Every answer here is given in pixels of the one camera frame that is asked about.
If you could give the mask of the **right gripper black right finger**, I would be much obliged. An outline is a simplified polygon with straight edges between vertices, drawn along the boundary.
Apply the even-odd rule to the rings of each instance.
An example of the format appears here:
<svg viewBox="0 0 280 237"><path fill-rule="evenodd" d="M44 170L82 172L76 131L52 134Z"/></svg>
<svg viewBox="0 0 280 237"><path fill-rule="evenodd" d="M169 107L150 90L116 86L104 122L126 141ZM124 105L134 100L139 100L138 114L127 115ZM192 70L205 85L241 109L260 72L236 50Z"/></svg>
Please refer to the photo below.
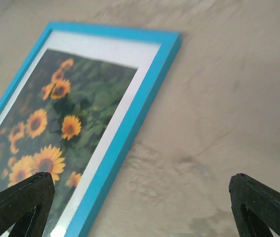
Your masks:
<svg viewBox="0 0 280 237"><path fill-rule="evenodd" d="M229 183L231 209L241 237L280 236L280 193L239 173Z"/></svg>

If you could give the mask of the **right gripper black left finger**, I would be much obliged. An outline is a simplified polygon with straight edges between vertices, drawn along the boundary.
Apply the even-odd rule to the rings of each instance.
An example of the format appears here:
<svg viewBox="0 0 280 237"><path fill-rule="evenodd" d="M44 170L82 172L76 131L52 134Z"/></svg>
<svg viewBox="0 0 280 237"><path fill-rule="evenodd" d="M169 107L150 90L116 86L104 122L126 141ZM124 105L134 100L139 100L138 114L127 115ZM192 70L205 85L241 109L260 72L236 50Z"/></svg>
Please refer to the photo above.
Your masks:
<svg viewBox="0 0 280 237"><path fill-rule="evenodd" d="M0 236L41 237L55 187L48 172L39 172L0 192Z"/></svg>

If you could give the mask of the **sunflower photo print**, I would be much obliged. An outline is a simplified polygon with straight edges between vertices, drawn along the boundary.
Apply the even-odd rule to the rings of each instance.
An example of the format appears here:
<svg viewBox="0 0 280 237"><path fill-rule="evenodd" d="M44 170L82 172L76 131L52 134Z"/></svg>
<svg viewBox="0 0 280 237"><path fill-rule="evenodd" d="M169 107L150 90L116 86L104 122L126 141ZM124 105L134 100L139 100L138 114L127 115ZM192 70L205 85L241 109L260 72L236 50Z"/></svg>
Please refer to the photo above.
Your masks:
<svg viewBox="0 0 280 237"><path fill-rule="evenodd" d="M47 49L0 122L0 191L49 172L71 195L136 72Z"/></svg>

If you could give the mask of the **wooden picture frame with glass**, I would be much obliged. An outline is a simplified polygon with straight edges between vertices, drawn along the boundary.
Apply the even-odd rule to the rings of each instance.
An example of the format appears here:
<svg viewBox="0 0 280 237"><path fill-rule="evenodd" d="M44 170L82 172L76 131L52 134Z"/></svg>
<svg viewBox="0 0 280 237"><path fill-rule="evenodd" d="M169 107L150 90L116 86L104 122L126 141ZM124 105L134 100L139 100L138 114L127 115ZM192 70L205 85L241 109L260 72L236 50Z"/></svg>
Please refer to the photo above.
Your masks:
<svg viewBox="0 0 280 237"><path fill-rule="evenodd" d="M0 112L8 102L16 83L52 31L75 34L138 40L156 43L160 48L151 63L144 80L118 128L99 168L92 179L64 237L88 235L97 214L114 182L122 163L163 83L167 72L181 46L182 38L177 32L165 32L83 23L51 22L33 47L13 81L0 100Z"/></svg>

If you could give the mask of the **white paper mat border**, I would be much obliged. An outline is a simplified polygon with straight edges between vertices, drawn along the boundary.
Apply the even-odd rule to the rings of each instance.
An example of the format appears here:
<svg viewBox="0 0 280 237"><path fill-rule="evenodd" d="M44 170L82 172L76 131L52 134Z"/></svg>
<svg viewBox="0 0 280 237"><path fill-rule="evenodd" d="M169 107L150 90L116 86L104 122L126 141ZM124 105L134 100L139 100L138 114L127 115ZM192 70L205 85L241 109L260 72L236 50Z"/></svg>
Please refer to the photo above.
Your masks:
<svg viewBox="0 0 280 237"><path fill-rule="evenodd" d="M89 188L159 48L159 44L132 39L116 39L87 34L75 34L65 31L52 31L43 45L39 47L34 58L30 60L30 64L23 75L20 76L19 81L16 83L9 96L8 102L0 112L0 122L3 121L30 74L47 49L62 51L99 61L134 66L137 69L134 78L116 108L74 192L71 195L64 196L57 192L55 188L54 201L43 232L45 237L63 237L65 235L74 214Z"/></svg>

